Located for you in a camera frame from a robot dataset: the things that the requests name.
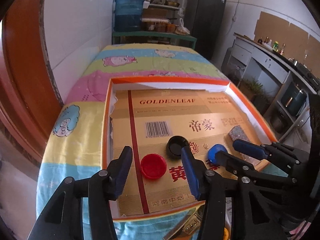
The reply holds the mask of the white Hello Kitty lighter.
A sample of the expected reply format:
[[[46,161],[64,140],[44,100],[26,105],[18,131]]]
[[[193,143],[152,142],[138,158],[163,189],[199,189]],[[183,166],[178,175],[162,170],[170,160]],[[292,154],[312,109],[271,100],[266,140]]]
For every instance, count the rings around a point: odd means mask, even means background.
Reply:
[[[231,228],[231,222],[232,222],[232,198],[226,197],[226,223],[229,229]]]

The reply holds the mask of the blue bottle cap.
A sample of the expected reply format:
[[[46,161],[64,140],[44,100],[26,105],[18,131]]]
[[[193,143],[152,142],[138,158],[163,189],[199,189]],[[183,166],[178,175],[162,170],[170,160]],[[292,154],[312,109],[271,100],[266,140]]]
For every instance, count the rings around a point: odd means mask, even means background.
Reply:
[[[221,144],[215,144],[214,146],[212,146],[209,151],[208,151],[208,160],[214,164],[217,165],[218,161],[216,159],[216,154],[220,151],[226,152],[227,153],[227,149],[221,145]]]

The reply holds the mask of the glitter floral lighter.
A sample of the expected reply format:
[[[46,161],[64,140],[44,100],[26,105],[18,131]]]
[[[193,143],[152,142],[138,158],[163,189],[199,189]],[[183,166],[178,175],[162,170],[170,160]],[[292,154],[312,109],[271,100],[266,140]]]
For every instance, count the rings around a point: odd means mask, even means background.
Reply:
[[[235,142],[236,139],[241,139],[247,142],[251,142],[250,139],[248,138],[248,136],[246,135],[246,133],[244,132],[244,130],[242,129],[242,127],[240,125],[236,125],[234,126],[229,132],[228,135],[230,137],[230,139],[232,140],[232,142]],[[240,153],[242,159],[248,163],[251,163],[254,166],[257,166],[260,161],[250,157],[248,155],[245,155],[243,153]]]

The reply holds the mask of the gold rectangular lighter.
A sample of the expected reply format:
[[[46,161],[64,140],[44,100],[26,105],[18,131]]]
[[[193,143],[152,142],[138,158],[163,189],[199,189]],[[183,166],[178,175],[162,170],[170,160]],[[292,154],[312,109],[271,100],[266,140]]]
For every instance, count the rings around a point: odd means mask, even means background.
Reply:
[[[202,216],[198,209],[190,210],[183,219],[171,229],[164,237],[170,239],[190,239],[200,228]]]

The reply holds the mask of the large orange bottle cap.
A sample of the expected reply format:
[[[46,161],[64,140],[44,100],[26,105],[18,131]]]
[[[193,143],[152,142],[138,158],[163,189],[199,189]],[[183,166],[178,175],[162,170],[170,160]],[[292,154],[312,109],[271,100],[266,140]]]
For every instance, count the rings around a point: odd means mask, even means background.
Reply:
[[[223,240],[229,240],[229,231],[227,228],[224,228]]]

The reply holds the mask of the black bottle cap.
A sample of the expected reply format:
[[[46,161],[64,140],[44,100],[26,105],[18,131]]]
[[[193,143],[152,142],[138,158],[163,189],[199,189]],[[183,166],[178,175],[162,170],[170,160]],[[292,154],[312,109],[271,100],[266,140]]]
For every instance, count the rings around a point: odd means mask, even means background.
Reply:
[[[189,146],[189,142],[182,136],[175,135],[168,140],[166,154],[171,159],[181,159],[182,148]]]

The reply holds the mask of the red bottle cap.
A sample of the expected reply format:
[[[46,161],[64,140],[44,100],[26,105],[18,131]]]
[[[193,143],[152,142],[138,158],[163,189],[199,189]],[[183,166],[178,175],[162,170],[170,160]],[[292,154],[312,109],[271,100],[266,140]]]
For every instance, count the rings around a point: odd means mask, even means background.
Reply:
[[[142,158],[140,168],[145,179],[157,180],[166,173],[167,163],[161,155],[151,153]]]

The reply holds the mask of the cartoon patterned quilt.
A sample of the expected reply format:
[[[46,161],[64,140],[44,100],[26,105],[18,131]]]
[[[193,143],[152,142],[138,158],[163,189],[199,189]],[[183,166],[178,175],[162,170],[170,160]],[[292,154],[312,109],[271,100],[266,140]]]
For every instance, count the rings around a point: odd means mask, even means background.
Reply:
[[[226,79],[191,48],[138,43],[106,46],[76,81],[53,127],[37,181],[37,213],[64,178],[87,178],[100,170],[107,87],[112,78],[129,76]]]

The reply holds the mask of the white kitchen counter cabinet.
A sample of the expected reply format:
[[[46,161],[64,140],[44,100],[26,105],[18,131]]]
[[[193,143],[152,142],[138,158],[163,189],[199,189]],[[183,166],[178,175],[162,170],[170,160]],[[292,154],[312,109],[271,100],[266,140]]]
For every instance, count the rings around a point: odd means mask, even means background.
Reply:
[[[226,53],[223,70],[234,74],[244,93],[257,91],[256,109],[279,141],[311,141],[309,96],[317,94],[295,66],[283,56],[240,34]]]

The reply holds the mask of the golden cardboard liner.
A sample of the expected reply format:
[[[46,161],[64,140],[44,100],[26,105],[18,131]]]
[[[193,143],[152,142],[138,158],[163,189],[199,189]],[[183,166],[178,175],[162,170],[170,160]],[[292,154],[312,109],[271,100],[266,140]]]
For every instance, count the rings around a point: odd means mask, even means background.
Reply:
[[[128,90],[115,93],[111,114],[113,156],[130,146],[133,161],[124,191],[118,198],[121,217],[183,210],[195,204],[182,164],[188,148],[206,168],[233,178],[214,163],[209,150],[220,144],[238,158],[232,132],[239,128],[245,139],[260,138],[247,115],[224,92],[205,90]]]

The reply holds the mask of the shallow orange-rimmed box tray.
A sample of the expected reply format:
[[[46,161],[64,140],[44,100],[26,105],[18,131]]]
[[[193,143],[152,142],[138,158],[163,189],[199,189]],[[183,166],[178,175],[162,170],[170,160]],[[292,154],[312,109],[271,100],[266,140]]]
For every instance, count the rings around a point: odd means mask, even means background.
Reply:
[[[265,119],[230,81],[190,77],[138,76],[112,78],[107,87],[101,165],[120,157],[132,161],[123,192],[110,203],[120,222],[172,215],[199,202],[190,192],[181,149],[225,178],[236,175],[208,159],[216,144],[232,156],[237,128],[254,144],[276,137]]]

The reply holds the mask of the green side table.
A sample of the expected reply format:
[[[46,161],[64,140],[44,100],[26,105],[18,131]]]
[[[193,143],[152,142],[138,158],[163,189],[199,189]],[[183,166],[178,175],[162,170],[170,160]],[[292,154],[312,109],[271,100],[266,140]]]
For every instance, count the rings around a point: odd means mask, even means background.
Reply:
[[[179,35],[175,33],[161,33],[156,31],[129,31],[112,33],[112,44],[120,41],[121,37],[163,37],[169,39],[183,40],[190,42],[190,48],[195,49],[197,38],[190,35]]]

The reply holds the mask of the plastic bag of food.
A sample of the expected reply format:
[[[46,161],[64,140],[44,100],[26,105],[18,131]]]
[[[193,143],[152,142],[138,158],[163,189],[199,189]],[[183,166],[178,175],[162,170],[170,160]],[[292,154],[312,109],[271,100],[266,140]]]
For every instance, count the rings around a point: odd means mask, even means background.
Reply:
[[[177,35],[190,35],[190,31],[184,26],[184,21],[182,18],[179,20],[179,25],[175,29]]]

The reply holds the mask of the blue water jug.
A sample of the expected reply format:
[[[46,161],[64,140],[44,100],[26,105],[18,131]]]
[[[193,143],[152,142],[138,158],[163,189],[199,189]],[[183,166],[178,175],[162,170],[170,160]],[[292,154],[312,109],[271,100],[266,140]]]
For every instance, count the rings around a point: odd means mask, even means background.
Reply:
[[[145,0],[115,0],[114,31],[140,31]]]

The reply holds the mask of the red wooden door frame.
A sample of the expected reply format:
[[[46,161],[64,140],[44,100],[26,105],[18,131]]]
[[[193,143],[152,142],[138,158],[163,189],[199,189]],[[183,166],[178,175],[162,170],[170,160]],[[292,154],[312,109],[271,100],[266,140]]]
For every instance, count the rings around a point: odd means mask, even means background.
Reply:
[[[11,0],[1,19],[1,131],[33,164],[42,161],[62,108],[44,40],[44,0]]]

